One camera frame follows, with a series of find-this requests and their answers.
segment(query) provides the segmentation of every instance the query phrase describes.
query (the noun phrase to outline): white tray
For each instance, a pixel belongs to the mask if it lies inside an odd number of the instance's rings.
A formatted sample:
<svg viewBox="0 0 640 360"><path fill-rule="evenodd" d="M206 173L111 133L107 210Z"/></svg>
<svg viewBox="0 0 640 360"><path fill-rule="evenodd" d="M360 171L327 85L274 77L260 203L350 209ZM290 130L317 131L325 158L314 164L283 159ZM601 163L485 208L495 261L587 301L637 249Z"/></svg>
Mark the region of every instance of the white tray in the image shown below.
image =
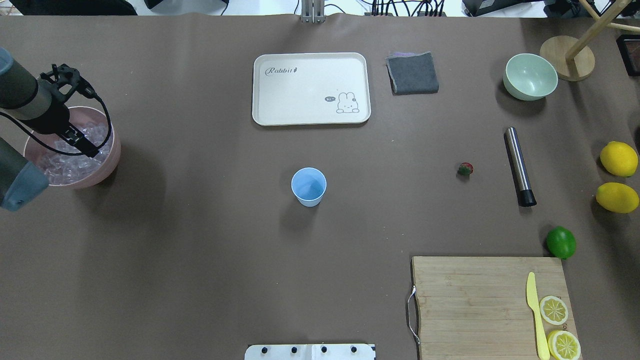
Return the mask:
<svg viewBox="0 0 640 360"><path fill-rule="evenodd" d="M262 55L253 63L252 115L262 126L365 122L367 62L358 53Z"/></svg>

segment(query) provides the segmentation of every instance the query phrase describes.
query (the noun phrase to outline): cutting board handle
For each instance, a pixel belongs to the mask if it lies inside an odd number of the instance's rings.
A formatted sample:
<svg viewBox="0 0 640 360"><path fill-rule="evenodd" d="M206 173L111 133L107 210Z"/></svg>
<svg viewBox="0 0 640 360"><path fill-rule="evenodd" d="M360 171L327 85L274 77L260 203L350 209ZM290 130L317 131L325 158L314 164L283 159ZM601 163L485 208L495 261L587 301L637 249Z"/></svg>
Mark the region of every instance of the cutting board handle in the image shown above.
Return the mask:
<svg viewBox="0 0 640 360"><path fill-rule="evenodd" d="M413 327L411 327L411 318L409 315L409 304L411 304L411 298L415 298L415 285L412 286L411 288L411 293L409 294L409 297L406 299L406 323L409 325L409 330L411 330L411 333L413 334L413 337L415 338L415 343L420 345L420 337L418 336L418 334L415 333L415 331L413 331Z"/></svg>

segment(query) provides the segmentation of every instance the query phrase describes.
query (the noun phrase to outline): blue paper cup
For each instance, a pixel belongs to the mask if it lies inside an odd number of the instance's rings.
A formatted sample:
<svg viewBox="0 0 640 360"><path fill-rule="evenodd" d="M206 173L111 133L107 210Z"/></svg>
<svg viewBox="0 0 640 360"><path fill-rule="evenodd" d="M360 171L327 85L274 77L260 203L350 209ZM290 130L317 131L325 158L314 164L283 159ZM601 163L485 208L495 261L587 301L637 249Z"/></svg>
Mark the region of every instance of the blue paper cup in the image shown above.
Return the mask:
<svg viewBox="0 0 640 360"><path fill-rule="evenodd" d="M326 178L320 170L305 167L298 170L291 179L291 190L300 204L307 207L316 206L322 200L326 190Z"/></svg>

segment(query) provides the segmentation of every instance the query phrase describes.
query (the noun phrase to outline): wooden pole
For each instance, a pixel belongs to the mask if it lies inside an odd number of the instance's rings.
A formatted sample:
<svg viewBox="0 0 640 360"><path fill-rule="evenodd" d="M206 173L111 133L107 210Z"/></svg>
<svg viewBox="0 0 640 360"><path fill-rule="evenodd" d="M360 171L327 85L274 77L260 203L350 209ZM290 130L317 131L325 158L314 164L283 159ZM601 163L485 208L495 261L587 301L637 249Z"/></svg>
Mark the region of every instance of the wooden pole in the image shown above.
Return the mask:
<svg viewBox="0 0 640 360"><path fill-rule="evenodd" d="M587 0L580 0L580 4L582 4L582 6L587 10L589 15L591 15L591 17L594 20L598 20L600 18L598 13L596 13L596 11L591 7L591 5L587 3ZM640 33L640 28L638 28L637 26L623 25L623 24L617 24L615 22L611 22L607 24L607 27L618 29L618 30L634 31L636 33Z"/></svg>
<svg viewBox="0 0 640 360"><path fill-rule="evenodd" d="M576 42L564 56L567 61L573 61L576 55L584 49L607 25L620 14L631 0L617 0L602 16L591 25L587 32Z"/></svg>

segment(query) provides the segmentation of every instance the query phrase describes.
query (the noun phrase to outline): light green bowl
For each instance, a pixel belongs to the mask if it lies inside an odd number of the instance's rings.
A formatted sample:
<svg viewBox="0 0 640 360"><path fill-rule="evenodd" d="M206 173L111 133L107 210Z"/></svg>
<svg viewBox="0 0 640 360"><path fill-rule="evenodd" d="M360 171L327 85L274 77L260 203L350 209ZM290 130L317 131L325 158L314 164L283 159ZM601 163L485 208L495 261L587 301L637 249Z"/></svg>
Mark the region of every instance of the light green bowl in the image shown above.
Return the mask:
<svg viewBox="0 0 640 360"><path fill-rule="evenodd" d="M558 75L546 59L535 54L517 54L507 62L502 82L516 99L533 101L556 89Z"/></svg>

